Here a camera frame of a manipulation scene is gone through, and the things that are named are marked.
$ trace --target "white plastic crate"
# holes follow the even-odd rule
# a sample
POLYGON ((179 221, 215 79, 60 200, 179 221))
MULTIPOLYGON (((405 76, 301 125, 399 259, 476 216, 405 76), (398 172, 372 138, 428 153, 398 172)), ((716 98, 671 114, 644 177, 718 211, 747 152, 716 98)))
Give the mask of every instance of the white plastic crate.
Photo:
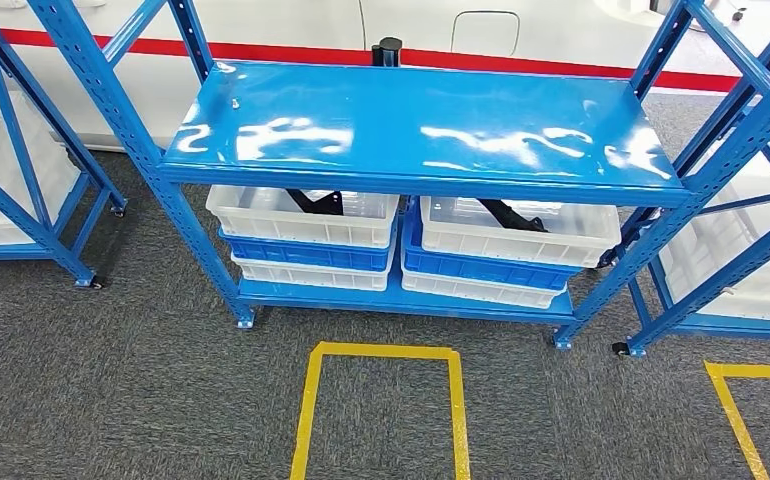
POLYGON ((401 255, 400 266, 403 269, 402 285, 404 290, 433 295, 505 303, 521 307, 549 308, 553 299, 567 290, 567 287, 554 291, 508 283, 413 272, 406 270, 404 255, 401 255))
MULTIPOLYGON (((38 177, 50 220, 55 222, 67 195, 73 189, 79 170, 67 157, 64 147, 49 135, 46 122, 19 92, 11 92, 12 105, 38 177)), ((20 172, 8 130, 0 112, 0 187, 34 216, 31 196, 20 172)), ((0 212, 0 245, 32 243, 17 226, 0 212)))
MULTIPOLYGON (((699 272, 689 267, 688 262, 673 256, 672 252, 663 250, 659 257, 663 265, 671 265, 670 272, 666 272, 665 280, 674 302, 684 298, 693 288, 708 278, 708 276, 701 278, 699 272)), ((764 268, 762 267, 732 289, 719 295, 700 309, 700 313, 770 320, 770 274, 764 273, 764 268)))
MULTIPOLYGON (((691 229, 684 229, 659 252, 672 298, 685 297, 727 264, 728 260, 722 261, 724 257, 714 253, 706 238, 695 237, 691 229)), ((733 286, 731 291, 770 300, 770 261, 733 286)))
POLYGON ((421 197, 423 248, 434 252, 594 267, 620 243, 611 205, 506 201, 524 218, 539 217, 549 233, 506 229, 473 198, 421 197))
MULTIPOLYGON (((331 190, 305 190, 312 200, 331 190)), ((285 190, 214 185, 205 206, 227 235, 385 248, 399 195, 341 192, 344 215, 304 213, 285 190)))
POLYGON ((247 280, 381 292, 388 287, 388 272, 391 271, 395 249, 396 242, 391 245, 388 266, 381 272, 252 260, 239 258, 234 254, 232 261, 241 267, 241 272, 247 280))
MULTIPOLYGON (((754 158, 709 205, 770 193, 770 165, 754 158)), ((673 298, 683 298, 770 231, 770 203, 696 217, 660 253, 673 298)), ((770 301, 770 261, 733 287, 770 301)))

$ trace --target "shelving unit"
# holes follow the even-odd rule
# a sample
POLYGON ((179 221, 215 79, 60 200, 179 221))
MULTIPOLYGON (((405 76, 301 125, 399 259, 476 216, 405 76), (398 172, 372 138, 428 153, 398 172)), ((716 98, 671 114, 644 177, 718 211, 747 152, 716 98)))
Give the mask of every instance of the shelving unit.
POLYGON ((32 76, 11 46, 0 33, 0 111, 8 130, 8 135, 14 147, 20 172, 28 188, 34 206, 34 215, 27 212, 8 193, 0 187, 0 212, 14 222, 33 243, 0 245, 0 260, 30 260, 49 259, 69 271, 76 279, 76 285, 81 287, 101 288, 102 284, 96 278, 94 271, 86 266, 79 258, 96 221, 108 201, 112 204, 112 212, 122 216, 125 212, 126 199, 117 190, 90 152, 79 141, 67 121, 32 76), (47 212, 46 202, 38 182, 43 172, 35 172, 29 157, 29 151, 23 139, 23 132, 9 98, 8 88, 3 78, 3 70, 13 77, 28 98, 35 104, 38 111, 46 118, 50 126, 60 135, 68 151, 73 154, 80 168, 80 174, 66 200, 61 206, 55 221, 47 212), (88 189, 93 186, 97 190, 96 200, 84 223, 68 247, 61 243, 60 235, 88 189))
MULTIPOLYGON (((717 33, 719 30, 725 31, 711 21, 708 24, 703 22, 701 24, 710 33, 717 33)), ((743 48, 737 39, 731 39, 729 44, 734 48, 743 48)), ((758 63, 761 63, 767 71, 770 71, 770 44, 759 55, 758 63)), ((752 132, 755 130, 757 132, 755 138, 751 136, 746 141, 758 145, 758 151, 770 163, 770 118, 764 120, 764 116, 756 112, 760 107, 770 108, 770 105, 763 104, 770 97, 770 86, 768 83, 770 82, 767 80, 751 83, 742 79, 721 102, 710 119, 696 133, 685 150, 674 162, 674 167, 682 177, 685 185, 700 183, 698 177, 701 175, 702 169, 695 174, 690 172, 692 172, 692 169, 701 160, 705 152, 719 138, 725 137, 726 140, 721 148, 717 150, 717 153, 707 160, 707 164, 710 162, 717 163, 722 159, 730 161, 730 157, 721 154, 721 152, 724 151, 724 146, 733 137, 739 136, 738 138, 742 138, 741 133, 743 131, 752 132), (764 95, 763 100, 755 107, 748 107, 750 100, 757 93, 764 95)), ((756 152, 751 154, 748 150, 744 150, 741 153, 743 156, 740 159, 744 160, 741 162, 741 166, 744 166, 747 161, 756 155, 756 152)), ((697 212, 697 214, 707 215, 769 202, 770 193, 706 207, 697 212)), ((623 256, 628 249, 635 249, 636 244, 640 242, 639 239, 643 239, 647 235, 647 230, 662 221, 658 219, 659 213, 662 212, 658 212, 655 209, 645 208, 636 210, 622 228, 623 242, 613 251, 607 252, 603 258, 603 264, 615 261, 618 257, 621 257, 620 261, 623 261, 623 256)), ((645 306, 640 286, 634 277, 631 278, 628 282, 628 287, 641 322, 641 330, 630 337, 627 342, 613 345, 613 349, 616 353, 644 355, 646 353, 645 348, 649 344, 664 335, 674 333, 770 338, 770 319, 700 313, 703 307, 716 299, 725 289, 736 285, 768 261, 770 261, 770 231, 733 258, 714 275, 694 288, 681 300, 674 302, 666 283, 664 266, 658 255, 654 256, 647 265, 647 270, 656 287, 662 313, 651 316, 651 313, 645 306)))
MULTIPOLYGON (((764 148, 762 153, 764 158, 770 163, 770 145, 767 148, 764 148)), ((770 194, 766 194, 758 197, 721 204, 714 207, 708 207, 704 209, 701 214, 705 215, 729 209, 761 205, 769 202, 770 194)), ((766 235, 763 235, 762 238, 752 244, 739 257, 733 259, 733 261, 729 262, 715 275, 703 282, 695 290, 690 292, 688 297, 694 298, 698 295, 701 295, 700 292, 711 290, 712 288, 718 288, 718 292, 721 292, 727 287, 732 287, 769 260, 770 232, 768 232, 766 235)), ((653 258, 650 265, 648 266, 648 270, 656 287, 662 309, 666 313, 670 312, 675 308, 676 304, 671 298, 670 292, 668 291, 665 278, 665 269, 658 256, 653 258)), ((633 292, 633 296, 640 297, 640 290, 637 286, 631 286, 631 291, 633 292)), ((636 305, 643 305, 641 302, 641 299, 636 300, 636 305)), ((698 307, 698 310, 703 308, 703 306, 708 303, 709 302, 703 303, 700 307, 698 307)), ((644 332, 648 329, 648 325, 652 324, 653 319, 650 317, 649 313, 645 310, 642 310, 641 307, 637 307, 637 309, 639 318, 642 319, 642 332, 644 332)), ((770 338, 770 319, 714 315, 696 311, 695 313, 688 315, 681 322, 677 323, 664 333, 694 333, 706 335, 770 338)))
POLYGON ((166 152, 152 143, 113 66, 158 11, 146 0, 103 51, 69 0, 30 0, 171 221, 235 314, 251 305, 364 309, 558 325, 571 338, 646 266, 770 136, 770 72, 713 23, 700 1, 679 0, 631 81, 446 70, 217 62, 190 0, 168 2, 202 88, 166 152), (741 88, 766 93, 716 154, 684 182, 641 109, 691 22, 711 27, 745 73, 741 88), (403 291, 236 283, 180 190, 182 183, 320 188, 651 207, 666 210, 625 250, 574 310, 548 310, 403 291))

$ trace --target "blue plastic crate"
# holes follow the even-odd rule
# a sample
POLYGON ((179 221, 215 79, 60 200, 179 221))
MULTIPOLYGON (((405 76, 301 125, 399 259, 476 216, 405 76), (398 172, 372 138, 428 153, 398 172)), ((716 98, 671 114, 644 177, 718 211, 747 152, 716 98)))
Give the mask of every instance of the blue plastic crate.
POLYGON ((420 202, 411 197, 403 220, 405 268, 413 272, 471 278, 547 290, 564 290, 579 267, 430 252, 421 247, 420 202))
POLYGON ((226 235, 223 229, 218 229, 218 235, 232 247, 232 253, 239 258, 381 272, 388 266, 390 245, 397 236, 396 226, 395 220, 391 231, 391 243, 386 248, 237 237, 226 235))

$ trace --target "lower shelf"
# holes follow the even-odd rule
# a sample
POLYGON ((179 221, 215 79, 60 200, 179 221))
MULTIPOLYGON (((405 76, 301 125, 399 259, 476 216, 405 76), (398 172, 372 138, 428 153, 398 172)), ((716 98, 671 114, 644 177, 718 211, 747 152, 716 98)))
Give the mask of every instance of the lower shelf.
POLYGON ((281 307, 367 310, 551 325, 576 322, 568 292, 557 296, 546 310, 409 292, 401 286, 400 262, 393 263, 388 275, 388 287, 382 292, 242 279, 238 286, 239 298, 253 305, 281 307))
POLYGON ((672 332, 770 338, 770 320, 695 313, 674 327, 672 332))
MULTIPOLYGON (((73 189, 64 199, 64 204, 58 212, 58 220, 52 226, 56 234, 60 235, 67 226, 67 222, 73 216, 73 212, 82 200, 82 196, 88 189, 90 177, 82 172, 76 179, 73 189)), ((0 245, 0 260, 46 260, 51 258, 43 247, 36 243, 20 243, 13 245, 0 245)))

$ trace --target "yellow floor tape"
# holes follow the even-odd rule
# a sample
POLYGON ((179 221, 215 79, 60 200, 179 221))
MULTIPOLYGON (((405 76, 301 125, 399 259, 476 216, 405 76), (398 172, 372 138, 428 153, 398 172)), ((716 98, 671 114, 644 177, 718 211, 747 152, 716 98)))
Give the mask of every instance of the yellow floor tape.
POLYGON ((450 413, 453 418, 453 454, 456 480, 470 479, 462 364, 458 352, 445 347, 320 342, 311 351, 308 360, 305 390, 300 407, 300 421, 297 426, 297 445, 294 450, 294 460, 291 463, 291 480, 303 480, 305 478, 308 449, 311 443, 311 426, 314 422, 314 404, 317 401, 320 367, 323 364, 324 355, 446 360, 450 380, 450 413))
POLYGON ((717 392, 727 419, 729 419, 730 425, 732 425, 735 438, 738 440, 741 451, 744 453, 744 458, 747 459, 747 465, 753 473, 753 478, 755 480, 770 480, 768 471, 765 470, 765 465, 762 464, 759 451, 756 450, 753 439, 750 438, 750 432, 747 431, 747 425, 744 424, 744 420, 741 418, 741 413, 739 413, 738 407, 735 405, 735 400, 732 398, 732 393, 730 393, 726 381, 729 377, 770 378, 770 365, 710 362, 705 362, 705 364, 709 378, 712 379, 712 385, 715 387, 715 392, 717 392))

